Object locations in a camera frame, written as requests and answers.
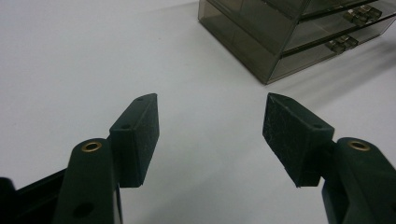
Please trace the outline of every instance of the brass insert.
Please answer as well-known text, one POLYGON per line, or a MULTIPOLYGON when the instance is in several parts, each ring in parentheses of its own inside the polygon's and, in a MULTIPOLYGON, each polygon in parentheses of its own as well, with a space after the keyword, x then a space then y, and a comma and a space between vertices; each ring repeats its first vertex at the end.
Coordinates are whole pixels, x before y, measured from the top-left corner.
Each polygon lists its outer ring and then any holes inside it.
POLYGON ((102 147, 102 143, 100 143, 100 142, 89 142, 89 143, 85 144, 81 148, 81 150, 83 152, 94 152, 101 147, 102 147))
POLYGON ((359 150, 359 151, 368 151, 370 150, 370 146, 360 141, 349 141, 347 143, 350 147, 359 150))

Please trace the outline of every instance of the drawer handle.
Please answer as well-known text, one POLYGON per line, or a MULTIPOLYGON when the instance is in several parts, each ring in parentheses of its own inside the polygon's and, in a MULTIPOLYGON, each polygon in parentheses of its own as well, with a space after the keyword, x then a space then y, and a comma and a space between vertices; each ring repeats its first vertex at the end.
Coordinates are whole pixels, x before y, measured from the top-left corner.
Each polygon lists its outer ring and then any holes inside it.
POLYGON ((343 17, 357 26, 363 26, 369 21, 378 21, 381 16, 382 11, 369 5, 363 5, 348 10, 343 17))
POLYGON ((341 54, 346 50, 354 49, 358 46, 359 41, 350 35, 342 35, 325 44, 325 46, 334 53, 341 54))

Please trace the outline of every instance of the screw hole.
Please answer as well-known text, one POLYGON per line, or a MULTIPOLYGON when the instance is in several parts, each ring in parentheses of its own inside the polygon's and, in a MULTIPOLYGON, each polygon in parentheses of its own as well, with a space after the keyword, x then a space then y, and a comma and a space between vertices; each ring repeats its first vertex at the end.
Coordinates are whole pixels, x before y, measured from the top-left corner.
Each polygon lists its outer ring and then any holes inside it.
POLYGON ((85 144, 81 150, 84 152, 93 152, 101 147, 102 147, 102 144, 100 142, 90 142, 90 143, 85 144))
POLYGON ((81 203, 73 211, 73 217, 76 218, 87 217, 93 211, 93 208, 94 207, 92 203, 81 203))
POLYGON ((349 141, 347 144, 350 147, 355 148, 355 149, 360 150, 360 151, 368 151, 368 150, 370 150, 370 147, 367 144, 363 143, 363 142, 349 141))

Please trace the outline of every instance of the white surface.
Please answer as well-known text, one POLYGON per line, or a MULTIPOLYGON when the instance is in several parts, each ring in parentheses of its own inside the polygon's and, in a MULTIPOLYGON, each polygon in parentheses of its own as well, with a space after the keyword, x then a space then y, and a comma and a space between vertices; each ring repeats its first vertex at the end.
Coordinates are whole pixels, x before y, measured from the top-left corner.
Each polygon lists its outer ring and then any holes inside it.
POLYGON ((327 223, 265 144, 269 91, 293 97, 396 164, 396 29, 264 87, 197 20, 197 0, 0 1, 0 176, 17 189, 107 137, 157 92, 161 136, 125 223, 327 223))

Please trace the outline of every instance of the plastic storage box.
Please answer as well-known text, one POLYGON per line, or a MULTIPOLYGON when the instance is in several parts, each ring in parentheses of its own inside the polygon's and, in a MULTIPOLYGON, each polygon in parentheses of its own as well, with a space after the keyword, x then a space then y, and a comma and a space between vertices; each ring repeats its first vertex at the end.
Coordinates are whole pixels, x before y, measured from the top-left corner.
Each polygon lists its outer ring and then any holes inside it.
POLYGON ((395 0, 200 0, 199 20, 269 84, 382 35, 395 12, 395 0))

